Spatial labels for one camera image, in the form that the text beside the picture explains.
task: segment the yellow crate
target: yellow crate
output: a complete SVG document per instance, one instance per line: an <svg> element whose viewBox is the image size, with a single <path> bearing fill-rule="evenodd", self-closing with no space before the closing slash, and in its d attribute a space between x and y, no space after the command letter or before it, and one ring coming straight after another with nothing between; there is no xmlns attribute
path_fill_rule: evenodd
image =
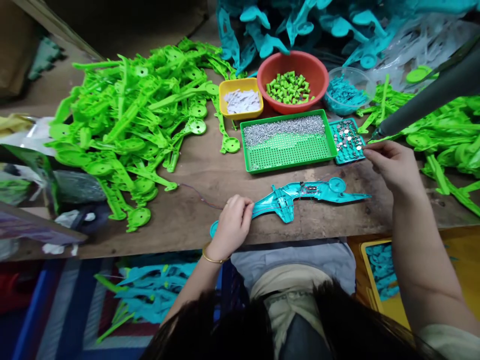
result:
<svg viewBox="0 0 480 360"><path fill-rule="evenodd" d="M225 95L227 95L228 93L234 92L235 90L255 91L258 94L258 98L260 100L260 110L229 114L227 111L228 104L224 100L224 98L225 98ZM225 118L232 119L232 120L255 119L255 118L258 118L260 114L264 111L264 99L262 97L262 94L260 94L256 77L247 77L244 79L222 81L219 86L219 93L220 93L220 112Z"/></svg>
<svg viewBox="0 0 480 360"><path fill-rule="evenodd" d="M451 229L441 231L440 236L446 246L446 252L452 260L456 276L460 282L463 297L469 309L480 321L480 227ZM386 301L380 300L370 267L367 247L391 243L392 239L368 241L352 246L357 264L356 297L364 305L384 314L410 329L400 294Z"/></svg>
<svg viewBox="0 0 480 360"><path fill-rule="evenodd" d="M360 247L360 254L365 265L365 270L369 279L369 287L367 287L366 292L368 294L368 299L370 302L370 307L381 314L392 318L397 323L402 324L407 329L410 329L409 322L407 320L407 315L405 314L404 304L400 298L400 293L396 294L394 297L389 298L386 301L380 300L380 294L375 284L374 273L369 262L369 256L367 255L367 247L391 243L391 239L378 240L378 241L369 241L362 243Z"/></svg>

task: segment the woman's left hand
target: woman's left hand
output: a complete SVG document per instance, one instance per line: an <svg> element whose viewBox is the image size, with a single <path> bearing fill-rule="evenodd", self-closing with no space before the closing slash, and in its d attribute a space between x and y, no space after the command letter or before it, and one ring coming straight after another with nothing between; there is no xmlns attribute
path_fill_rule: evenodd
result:
<svg viewBox="0 0 480 360"><path fill-rule="evenodd" d="M206 249L210 259L227 259L244 243L250 230L254 205L248 197L240 195L228 199L220 214L215 236Z"/></svg>

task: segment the gold bracelet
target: gold bracelet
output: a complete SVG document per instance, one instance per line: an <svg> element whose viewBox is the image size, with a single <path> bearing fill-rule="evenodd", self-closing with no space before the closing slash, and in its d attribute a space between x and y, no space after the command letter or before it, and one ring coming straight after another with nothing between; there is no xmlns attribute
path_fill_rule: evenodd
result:
<svg viewBox="0 0 480 360"><path fill-rule="evenodd" d="M205 260L211 262L211 263L214 263L214 264L223 264L224 262L227 262L229 259L230 259L230 256L227 257L225 260L212 260L210 258L207 257L207 255L205 255L205 250L207 249L207 247L210 245L211 241L207 242L203 248L201 249L201 255L205 258Z"/></svg>

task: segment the human hand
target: human hand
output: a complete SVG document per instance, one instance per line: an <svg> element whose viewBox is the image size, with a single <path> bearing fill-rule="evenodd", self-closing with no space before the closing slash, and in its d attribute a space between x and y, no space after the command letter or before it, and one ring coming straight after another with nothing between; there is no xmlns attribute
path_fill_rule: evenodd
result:
<svg viewBox="0 0 480 360"><path fill-rule="evenodd" d="M228 199L220 214L215 236L206 248L210 259L224 260L244 243L250 230L254 206L252 200L240 195Z"/></svg>
<svg viewBox="0 0 480 360"><path fill-rule="evenodd" d="M412 149L384 140L368 144L363 154L373 164L373 170L381 174L393 195L425 192Z"/></svg>

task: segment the red plastic bowl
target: red plastic bowl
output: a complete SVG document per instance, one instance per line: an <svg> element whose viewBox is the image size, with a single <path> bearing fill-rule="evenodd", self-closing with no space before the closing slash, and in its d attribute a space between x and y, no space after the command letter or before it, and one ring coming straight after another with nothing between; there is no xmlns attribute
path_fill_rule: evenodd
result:
<svg viewBox="0 0 480 360"><path fill-rule="evenodd" d="M266 85L276 79L277 74L285 74L292 70L295 71L295 74L302 74L310 83L310 96L314 96L315 99L304 104L288 105L272 99L267 94ZM290 56L288 56L278 52L268 57L260 65L256 82L261 95L270 106L280 114L289 115L307 111L324 97L329 86L329 72L320 60L309 53L290 51Z"/></svg>

